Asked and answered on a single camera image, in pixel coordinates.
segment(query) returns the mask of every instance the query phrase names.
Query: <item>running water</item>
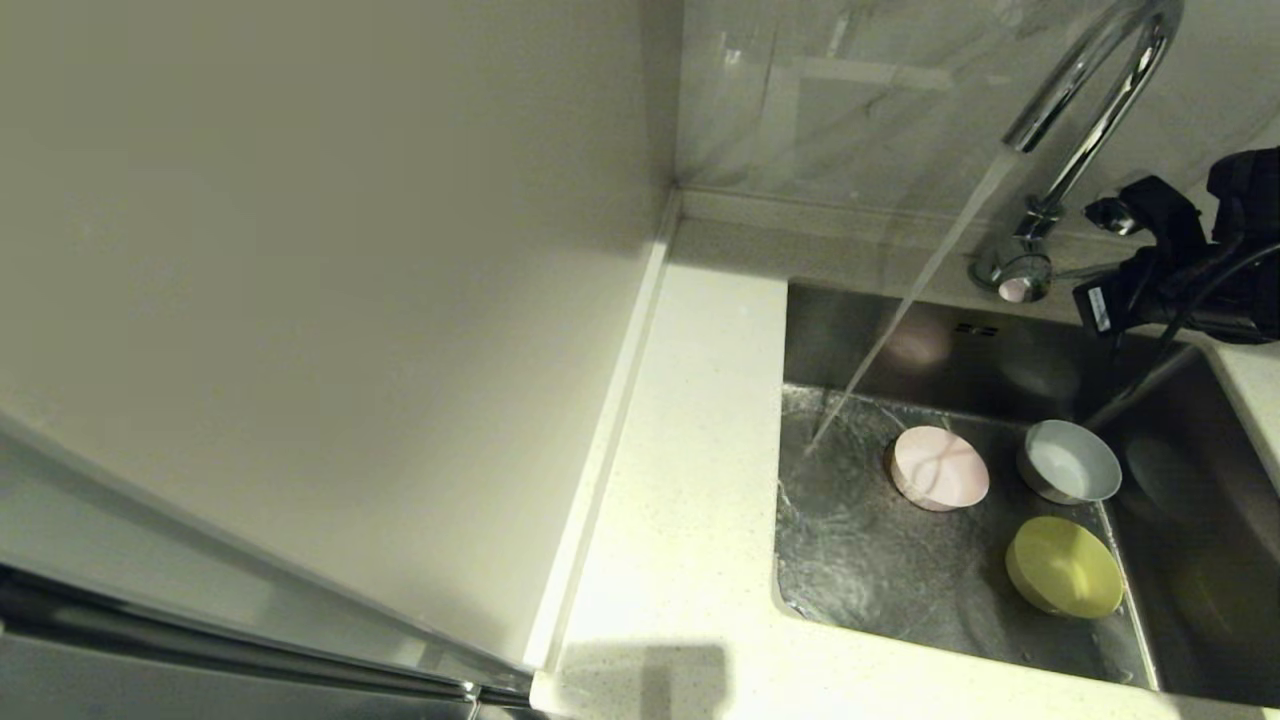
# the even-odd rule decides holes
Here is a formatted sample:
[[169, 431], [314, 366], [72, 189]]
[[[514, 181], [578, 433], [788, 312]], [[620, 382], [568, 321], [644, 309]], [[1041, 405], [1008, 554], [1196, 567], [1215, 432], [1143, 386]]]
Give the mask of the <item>running water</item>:
[[996, 192], [1001, 181], [1005, 179], [1009, 170], [1014, 169], [1014, 165], [1018, 164], [1021, 155], [1015, 150], [1004, 145], [1000, 146], [996, 159], [992, 160], [991, 168], [987, 169], [987, 174], [983, 176], [983, 178], [978, 182], [978, 186], [973, 188], [973, 195], [969, 196], [969, 202], [966, 202], [964, 209], [960, 210], [960, 215], [957, 215], [956, 222], [951, 224], [951, 229], [947, 231], [947, 234], [942, 238], [938, 249], [929, 256], [929, 260], [920, 269], [920, 274], [916, 275], [915, 282], [911, 283], [911, 288], [906, 291], [902, 301], [897, 304], [897, 309], [893, 311], [893, 318], [888, 322], [884, 332], [876, 338], [876, 345], [872, 346], [870, 351], [858, 365], [858, 369], [854, 370], [854, 377], [849, 379], [849, 384], [845, 386], [845, 392], [840, 396], [840, 400], [837, 400], [836, 405], [827, 411], [826, 416], [823, 416], [822, 424], [818, 425], [818, 432], [814, 433], [813, 439], [809, 441], [808, 447], [804, 448], [804, 454], [800, 456], [801, 460], [809, 457], [814, 448], [818, 447], [818, 443], [822, 442], [823, 436], [827, 434], [827, 430], [831, 429], [831, 424], [836, 420], [836, 415], [844, 410], [845, 404], [849, 402], [849, 397], [854, 392], [854, 388], [858, 387], [858, 382], [863, 379], [864, 374], [867, 374], [867, 369], [872, 366], [872, 363], [876, 360], [876, 356], [879, 355], [881, 348], [884, 347], [890, 336], [892, 336], [893, 331], [897, 329], [897, 324], [902, 322], [902, 318], [911, 307], [911, 304], [915, 302], [922, 292], [924, 292], [924, 287], [929, 284], [931, 279], [933, 279], [933, 274], [938, 272], [942, 261], [946, 260], [956, 242], [960, 241], [964, 231], [966, 231], [969, 224], [973, 223], [974, 215], [978, 214], [978, 210], [982, 210], [982, 206], [987, 204], [987, 200], [989, 200], [992, 193]]

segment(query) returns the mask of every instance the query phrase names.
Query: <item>faucet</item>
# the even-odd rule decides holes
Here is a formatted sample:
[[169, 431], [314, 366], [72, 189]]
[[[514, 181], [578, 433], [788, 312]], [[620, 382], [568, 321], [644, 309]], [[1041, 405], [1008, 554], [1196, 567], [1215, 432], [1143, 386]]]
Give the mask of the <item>faucet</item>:
[[1033, 302], [1044, 297], [1053, 279], [1044, 238], [1062, 218], [1062, 197], [1151, 81], [1178, 33], [1181, 18], [1183, 0], [1119, 0], [1075, 41], [1039, 92], [1023, 108], [1005, 133], [1004, 143], [1019, 152], [1030, 152], [1116, 46], [1134, 32], [1139, 33], [1138, 46], [1124, 73], [1112, 86], [1097, 119], [1068, 156], [1053, 184], [1042, 196], [1029, 196], [1027, 214], [1014, 233], [988, 245], [969, 266], [970, 277], [979, 286], [998, 292], [1010, 302]]

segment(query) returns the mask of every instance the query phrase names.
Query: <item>label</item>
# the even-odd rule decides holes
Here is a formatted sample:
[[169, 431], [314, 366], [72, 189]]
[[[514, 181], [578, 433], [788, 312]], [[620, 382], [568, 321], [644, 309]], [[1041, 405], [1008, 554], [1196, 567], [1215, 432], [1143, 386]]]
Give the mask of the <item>label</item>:
[[1093, 307], [1093, 323], [1100, 333], [1111, 329], [1111, 316], [1107, 315], [1107, 301], [1102, 297], [1101, 287], [1089, 288], [1089, 306]]

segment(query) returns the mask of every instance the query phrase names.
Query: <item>sink basin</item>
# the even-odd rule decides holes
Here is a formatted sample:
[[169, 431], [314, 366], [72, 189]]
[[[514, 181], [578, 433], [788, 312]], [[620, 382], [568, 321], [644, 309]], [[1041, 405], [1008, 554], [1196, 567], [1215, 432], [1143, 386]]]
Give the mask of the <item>sink basin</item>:
[[[1156, 691], [1280, 706], [1280, 498], [1204, 355], [1179, 346], [1147, 386], [1105, 407], [1152, 357], [1044, 320], [915, 304], [804, 450], [897, 300], [794, 284], [787, 302], [774, 552], [804, 618], [906, 642]], [[1087, 424], [1120, 459], [1107, 502], [1051, 503], [1018, 475], [1025, 429]], [[886, 477], [884, 448], [931, 424], [986, 459], [974, 507], [928, 512]], [[1047, 615], [1004, 557], [1038, 515], [1079, 523], [1120, 562], [1125, 600], [1101, 620]]]

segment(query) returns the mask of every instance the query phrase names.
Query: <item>bowl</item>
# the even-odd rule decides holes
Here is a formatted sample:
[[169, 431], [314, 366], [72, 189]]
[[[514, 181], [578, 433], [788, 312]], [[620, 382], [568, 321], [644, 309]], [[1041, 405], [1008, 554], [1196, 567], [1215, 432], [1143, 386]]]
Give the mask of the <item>bowl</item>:
[[904, 497], [934, 512], [969, 507], [991, 487], [978, 451], [942, 428], [920, 425], [897, 436], [884, 452], [884, 465]]
[[1102, 438], [1064, 420], [1044, 420], [1027, 430], [1018, 471], [1041, 497], [1061, 505], [1106, 500], [1123, 478], [1120, 461]]
[[1005, 553], [1009, 579], [1028, 602], [1051, 615], [1106, 618], [1124, 600], [1116, 559], [1093, 533], [1061, 518], [1023, 523]]

